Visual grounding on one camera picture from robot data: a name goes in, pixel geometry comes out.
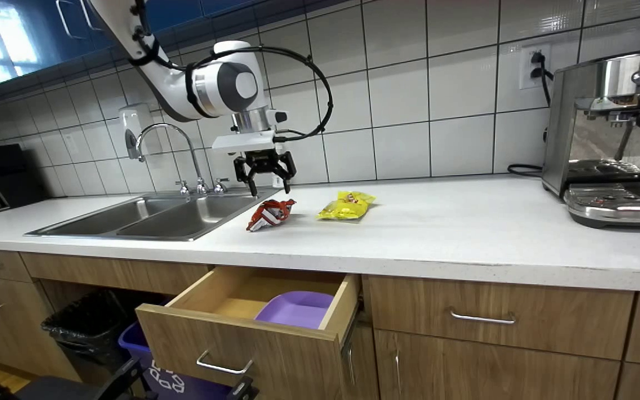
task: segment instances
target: electrical outlet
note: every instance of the electrical outlet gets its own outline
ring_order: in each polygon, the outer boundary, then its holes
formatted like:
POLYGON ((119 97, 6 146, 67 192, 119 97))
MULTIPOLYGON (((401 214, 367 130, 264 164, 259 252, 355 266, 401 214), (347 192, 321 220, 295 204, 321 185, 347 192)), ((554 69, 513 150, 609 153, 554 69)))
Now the electrical outlet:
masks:
POLYGON ((534 65, 534 54, 542 54, 545 56, 545 69, 552 69, 552 54, 549 54, 549 45, 538 45, 538 46, 525 46, 521 49, 521 69, 518 69, 518 87, 521 89, 535 89, 542 83, 532 79, 532 72, 535 69, 534 65))

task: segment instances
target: sink faucet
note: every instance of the sink faucet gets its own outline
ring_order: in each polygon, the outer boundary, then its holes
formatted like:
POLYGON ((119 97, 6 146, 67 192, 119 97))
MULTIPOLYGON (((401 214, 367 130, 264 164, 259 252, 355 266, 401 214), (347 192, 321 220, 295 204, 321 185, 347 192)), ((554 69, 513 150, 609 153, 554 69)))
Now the sink faucet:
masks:
POLYGON ((159 130, 159 126, 179 134, 179 135, 186 141, 186 146, 189 146, 189 155, 192 155, 192 163, 193 163, 193 171, 195 171, 197 185, 195 185, 195 189, 189 189, 184 181, 177 181, 177 185, 182 187, 179 192, 182 192, 182 193, 199 193, 199 195, 204 195, 204 193, 206 193, 206 185, 204 185, 204 177, 203 177, 199 163, 197 163, 197 157, 195 157, 195 153, 193 153, 193 144, 192 144, 189 135, 186 135, 179 126, 168 125, 168 123, 147 125, 147 126, 139 132, 139 135, 138 135, 138 141, 135 141, 135 146, 134 146, 134 150, 126 150, 129 155, 135 157, 138 163, 144 163, 144 153, 142 153, 144 135, 152 134, 153 130, 159 130))

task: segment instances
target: yellow bag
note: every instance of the yellow bag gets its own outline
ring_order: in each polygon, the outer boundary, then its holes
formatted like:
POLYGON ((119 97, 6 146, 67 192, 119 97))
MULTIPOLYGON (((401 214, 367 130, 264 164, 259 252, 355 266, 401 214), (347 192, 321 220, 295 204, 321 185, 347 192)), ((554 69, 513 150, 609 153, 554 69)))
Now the yellow bag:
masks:
POLYGON ((339 192, 337 200, 321 211, 321 220, 359 220, 373 204, 373 195, 363 192, 339 192))

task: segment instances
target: purple bin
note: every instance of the purple bin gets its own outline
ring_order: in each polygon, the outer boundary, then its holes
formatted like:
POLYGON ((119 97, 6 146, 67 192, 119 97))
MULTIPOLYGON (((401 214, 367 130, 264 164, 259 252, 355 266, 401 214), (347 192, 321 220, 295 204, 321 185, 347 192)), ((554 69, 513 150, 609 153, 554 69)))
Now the purple bin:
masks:
POLYGON ((122 332, 117 337, 117 345, 139 362, 144 372, 144 383, 153 394, 157 394, 157 400, 225 400, 232 389, 213 383, 204 383, 197 377, 179 376, 168 369, 159 369, 156 361, 152 357, 152 351, 147 346, 144 333, 139 325, 132 325, 122 332))

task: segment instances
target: white countertop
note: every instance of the white countertop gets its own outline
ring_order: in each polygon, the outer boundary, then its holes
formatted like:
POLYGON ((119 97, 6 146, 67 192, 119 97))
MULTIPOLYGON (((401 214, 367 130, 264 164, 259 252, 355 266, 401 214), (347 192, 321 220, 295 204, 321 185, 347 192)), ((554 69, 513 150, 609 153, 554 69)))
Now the white countertop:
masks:
POLYGON ((640 291, 640 231, 592 229, 535 177, 299 187, 285 226, 246 234, 254 211, 195 242, 26 235, 132 195, 49 200, 0 214, 0 249, 373 276, 640 291), (363 222, 321 222, 339 189, 377 197, 363 222))

